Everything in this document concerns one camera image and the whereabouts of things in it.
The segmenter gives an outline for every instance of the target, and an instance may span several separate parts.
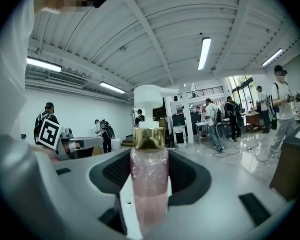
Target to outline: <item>black cap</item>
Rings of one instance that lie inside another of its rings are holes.
[[[288,74],[288,72],[286,70],[283,70],[283,68],[280,65],[276,65],[274,67],[274,73],[277,73],[277,72],[284,72],[285,74]]]
[[[47,109],[54,108],[54,105],[52,102],[48,102],[48,103],[46,103],[45,108],[47,108]]]

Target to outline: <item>gold bottle cap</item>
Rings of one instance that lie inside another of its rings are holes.
[[[133,147],[138,151],[156,152],[165,147],[164,128],[134,128]]]

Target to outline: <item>desk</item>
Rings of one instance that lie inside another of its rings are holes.
[[[251,114],[246,114],[245,115],[245,120],[246,120],[246,131],[248,130],[254,131],[256,129],[260,128],[260,116],[259,113],[251,113]]]
[[[295,135],[300,127],[282,143],[278,166],[270,183],[287,201],[295,199],[300,193],[300,138]]]
[[[207,121],[203,121],[203,122],[197,122],[195,123],[196,125],[196,134],[198,136],[199,139],[201,138],[206,138],[206,137],[202,137],[200,136],[200,129],[203,129],[203,128],[207,128],[207,130],[209,129],[209,125],[208,125],[208,122]]]

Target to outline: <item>fluorescent light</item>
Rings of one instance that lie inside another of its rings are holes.
[[[209,49],[211,44],[211,38],[202,39],[201,57],[199,62],[199,70],[204,69],[206,58],[208,57]]]
[[[274,55],[272,55],[270,58],[268,58],[263,64],[262,66],[266,66],[267,64],[269,64],[271,62],[271,60],[273,60],[275,57],[277,57],[280,53],[282,52],[282,49],[279,49],[278,51],[275,52]]]
[[[57,72],[60,72],[61,69],[62,69],[59,65],[49,63],[49,62],[46,62],[46,61],[43,61],[43,60],[40,60],[40,59],[37,59],[37,58],[28,57],[27,62],[30,65],[35,65],[35,66],[39,66],[39,67],[42,67],[42,68],[44,67],[45,69],[47,68],[48,70],[54,70],[54,71],[57,71]]]
[[[106,87],[108,89],[114,90],[114,91],[116,91],[118,93],[121,93],[121,94],[125,93],[124,90],[118,89],[118,88],[114,87],[113,85],[110,85],[110,84],[108,84],[106,82],[100,82],[100,86],[103,86],[103,87]]]

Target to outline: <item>white spray nozzle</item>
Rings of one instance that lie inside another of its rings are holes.
[[[163,98],[178,94],[179,89],[161,88],[156,85],[141,85],[134,89],[134,107],[145,111],[145,121],[139,122],[139,128],[159,128],[159,122],[153,121],[153,109],[163,106]]]

